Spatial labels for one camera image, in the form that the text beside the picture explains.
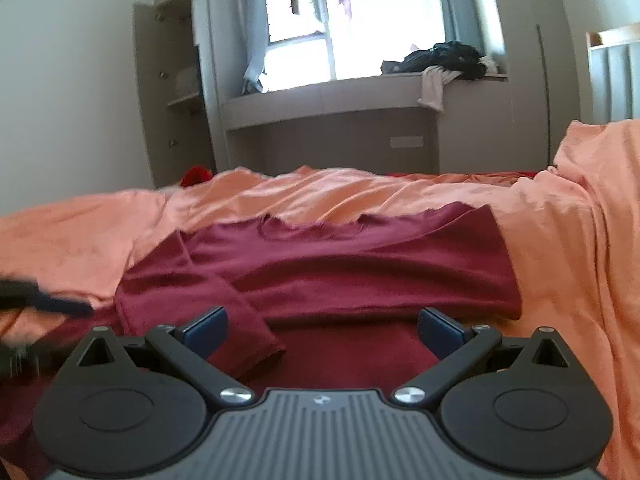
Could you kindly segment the dark red long-sleeve shirt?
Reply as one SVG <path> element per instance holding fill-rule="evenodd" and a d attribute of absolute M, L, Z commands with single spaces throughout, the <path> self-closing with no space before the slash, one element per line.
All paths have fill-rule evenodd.
<path fill-rule="evenodd" d="M 229 329 L 209 362 L 255 391 L 392 391 L 435 363 L 421 310 L 515 320 L 522 300 L 487 206 L 306 226 L 263 216 L 171 233 L 122 276 L 111 307 L 42 342 L 73 347 L 93 324 L 141 336 L 213 307 Z"/>

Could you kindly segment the dark clothes pile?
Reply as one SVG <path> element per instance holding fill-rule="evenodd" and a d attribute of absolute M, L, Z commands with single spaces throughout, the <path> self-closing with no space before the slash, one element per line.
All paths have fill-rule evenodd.
<path fill-rule="evenodd" d="M 459 72 L 460 77 L 465 80 L 479 80 L 488 71 L 477 48 L 459 41 L 446 41 L 434 44 L 433 47 L 426 50 L 415 50 L 401 62 L 383 61 L 381 72 L 383 75 L 413 74 L 422 73 L 429 67 Z"/>

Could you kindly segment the orange duvet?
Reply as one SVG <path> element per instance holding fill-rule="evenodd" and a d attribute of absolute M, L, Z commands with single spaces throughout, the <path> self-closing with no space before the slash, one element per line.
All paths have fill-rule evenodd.
<path fill-rule="evenodd" d="M 602 474 L 639 474 L 639 124 L 571 124 L 554 163 L 514 185 L 432 183 L 355 169 L 299 168 L 279 177 L 237 169 L 168 192 L 75 197 L 1 220 L 1 274 L 54 296 L 111 307 L 122 276 L 171 233 L 270 216 L 290 226 L 399 217 L 462 203 L 487 206 L 506 243 L 522 313 L 463 322 L 508 336 L 556 328 L 614 418 Z M 2 341 L 35 341 L 69 320 L 6 311 Z"/>

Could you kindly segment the red object beside bed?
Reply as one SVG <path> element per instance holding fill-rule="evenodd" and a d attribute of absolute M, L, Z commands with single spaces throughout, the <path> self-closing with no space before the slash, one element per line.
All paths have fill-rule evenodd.
<path fill-rule="evenodd" d="M 198 165 L 191 167 L 181 178 L 180 186 L 190 188 L 213 179 L 214 174 L 206 167 Z"/>

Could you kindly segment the red bed sheet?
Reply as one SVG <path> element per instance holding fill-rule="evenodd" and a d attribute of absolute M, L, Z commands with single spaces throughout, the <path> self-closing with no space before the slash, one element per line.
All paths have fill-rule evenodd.
<path fill-rule="evenodd" d="M 479 183 L 488 185 L 511 186 L 521 178 L 533 179 L 536 171 L 503 171 L 488 174 L 388 174 L 389 177 L 410 181 L 425 180 L 432 183 Z"/>

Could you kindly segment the open beige wardrobe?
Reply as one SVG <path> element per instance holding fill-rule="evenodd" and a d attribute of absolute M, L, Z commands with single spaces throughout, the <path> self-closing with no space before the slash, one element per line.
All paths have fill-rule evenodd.
<path fill-rule="evenodd" d="M 206 0 L 136 3 L 132 17 L 143 136 L 153 183 L 164 188 L 193 166 L 215 167 L 201 69 Z"/>

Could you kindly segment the grey window bench cabinet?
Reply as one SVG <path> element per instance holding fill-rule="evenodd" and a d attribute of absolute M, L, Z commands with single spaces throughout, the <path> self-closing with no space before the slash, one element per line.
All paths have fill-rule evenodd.
<path fill-rule="evenodd" d="M 504 78 L 456 79 L 444 109 L 419 104 L 417 74 L 328 81 L 242 96 L 221 107 L 232 166 L 286 174 L 300 166 L 375 174 L 512 170 Z"/>

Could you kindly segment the white hanging garment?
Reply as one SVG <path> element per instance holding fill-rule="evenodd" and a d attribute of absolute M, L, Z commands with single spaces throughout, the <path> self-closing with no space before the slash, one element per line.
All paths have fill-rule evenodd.
<path fill-rule="evenodd" d="M 440 66 L 428 66 L 421 73 L 421 94 L 418 104 L 437 113 L 442 113 L 444 111 L 444 88 L 460 75 L 460 70 L 446 70 Z"/>

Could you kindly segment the tall beige closet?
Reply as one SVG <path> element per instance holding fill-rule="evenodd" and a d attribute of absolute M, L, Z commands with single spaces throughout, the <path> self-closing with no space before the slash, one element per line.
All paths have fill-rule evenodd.
<path fill-rule="evenodd" d="M 563 0 L 497 0 L 511 92 L 509 164 L 546 168 L 580 115 L 570 26 Z"/>

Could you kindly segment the left grey curtain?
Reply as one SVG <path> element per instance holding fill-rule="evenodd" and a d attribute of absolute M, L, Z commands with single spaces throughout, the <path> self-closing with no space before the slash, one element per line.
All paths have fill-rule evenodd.
<path fill-rule="evenodd" d="M 242 95 L 247 96 L 264 92 L 260 76 L 269 44 L 267 0 L 242 0 L 242 19 L 247 58 Z"/>

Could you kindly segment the grey curtain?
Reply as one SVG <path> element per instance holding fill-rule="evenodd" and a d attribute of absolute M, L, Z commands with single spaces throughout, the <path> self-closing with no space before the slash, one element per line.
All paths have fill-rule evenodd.
<path fill-rule="evenodd" d="M 440 0 L 445 38 L 474 47 L 498 65 L 506 62 L 506 45 L 497 0 Z"/>
<path fill-rule="evenodd" d="M 242 95 L 247 96 L 264 92 L 260 76 L 269 44 L 267 0 L 242 0 L 242 19 L 247 58 Z"/>

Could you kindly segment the grey padded wooden headboard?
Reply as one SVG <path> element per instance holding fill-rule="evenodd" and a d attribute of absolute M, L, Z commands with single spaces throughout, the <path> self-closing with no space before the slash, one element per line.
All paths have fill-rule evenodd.
<path fill-rule="evenodd" d="M 640 115 L 640 24 L 588 32 L 592 119 L 596 124 Z"/>

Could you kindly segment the right grey curtain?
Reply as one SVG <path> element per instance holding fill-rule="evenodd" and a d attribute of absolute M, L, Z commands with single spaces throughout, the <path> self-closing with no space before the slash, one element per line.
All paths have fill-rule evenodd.
<path fill-rule="evenodd" d="M 506 62 L 506 45 L 497 0 L 440 0 L 445 38 L 474 47 L 498 65 Z"/>

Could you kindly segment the window with open sash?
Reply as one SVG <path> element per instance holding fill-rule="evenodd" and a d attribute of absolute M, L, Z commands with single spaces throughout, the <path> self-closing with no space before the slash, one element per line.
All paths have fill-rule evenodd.
<path fill-rule="evenodd" d="M 268 91 L 376 76 L 445 39 L 442 0 L 266 0 Z"/>

